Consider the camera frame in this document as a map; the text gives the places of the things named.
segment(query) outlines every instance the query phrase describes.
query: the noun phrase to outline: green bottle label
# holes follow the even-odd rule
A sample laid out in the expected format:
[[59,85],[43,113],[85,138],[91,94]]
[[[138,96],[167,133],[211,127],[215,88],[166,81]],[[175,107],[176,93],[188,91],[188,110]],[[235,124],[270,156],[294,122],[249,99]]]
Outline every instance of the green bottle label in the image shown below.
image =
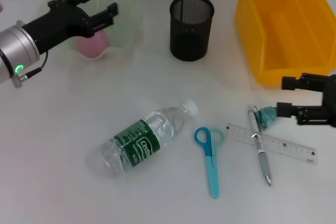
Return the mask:
[[127,153],[132,167],[160,149],[160,144],[155,134],[143,120],[134,123],[114,136],[114,138],[119,141]]

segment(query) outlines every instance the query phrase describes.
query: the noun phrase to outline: scissor handle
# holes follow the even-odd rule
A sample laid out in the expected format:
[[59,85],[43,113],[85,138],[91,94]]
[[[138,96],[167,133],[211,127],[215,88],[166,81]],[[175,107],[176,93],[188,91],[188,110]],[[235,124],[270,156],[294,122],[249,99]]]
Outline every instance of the scissor handle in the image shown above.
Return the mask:
[[[197,135],[200,131],[205,131],[205,137],[206,137],[206,142],[203,143],[201,142]],[[195,135],[194,135],[195,141],[197,144],[199,144],[201,147],[203,147],[204,152],[205,152],[205,156],[211,156],[212,155],[212,151],[211,151],[211,136],[210,136],[210,131],[207,127],[201,127],[199,129],[196,130]]]
[[[217,150],[219,147],[224,143],[225,140],[225,134],[224,132],[219,129],[219,128],[211,128],[210,130],[210,139],[211,139],[211,149],[212,149],[212,155],[216,156],[217,155]],[[220,140],[219,141],[214,141],[214,132],[217,132],[220,134]]]

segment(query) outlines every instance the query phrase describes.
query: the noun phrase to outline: black mesh pen holder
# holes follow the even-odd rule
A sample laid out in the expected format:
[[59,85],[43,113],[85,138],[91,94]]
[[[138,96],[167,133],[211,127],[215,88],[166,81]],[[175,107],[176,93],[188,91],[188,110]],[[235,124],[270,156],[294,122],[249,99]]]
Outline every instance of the black mesh pen holder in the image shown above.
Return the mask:
[[180,60],[195,61],[208,50],[215,8],[209,0],[174,0],[170,6],[170,51]]

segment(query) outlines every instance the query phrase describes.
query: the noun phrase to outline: pen tip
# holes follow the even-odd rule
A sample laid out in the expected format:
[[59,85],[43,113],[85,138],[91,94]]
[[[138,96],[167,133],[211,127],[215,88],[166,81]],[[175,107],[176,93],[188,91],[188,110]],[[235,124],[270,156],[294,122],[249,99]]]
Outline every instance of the pen tip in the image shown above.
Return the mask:
[[268,186],[271,186],[271,178],[270,176],[266,176],[266,180],[267,180],[267,183],[268,183]]

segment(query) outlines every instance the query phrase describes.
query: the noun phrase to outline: yellow plastic bin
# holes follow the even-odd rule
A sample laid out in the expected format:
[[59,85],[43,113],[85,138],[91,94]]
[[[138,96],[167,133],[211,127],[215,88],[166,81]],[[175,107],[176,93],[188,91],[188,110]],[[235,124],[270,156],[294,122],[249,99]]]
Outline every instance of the yellow plastic bin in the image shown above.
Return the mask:
[[236,26],[258,83],[336,69],[336,18],[326,0],[238,0]]

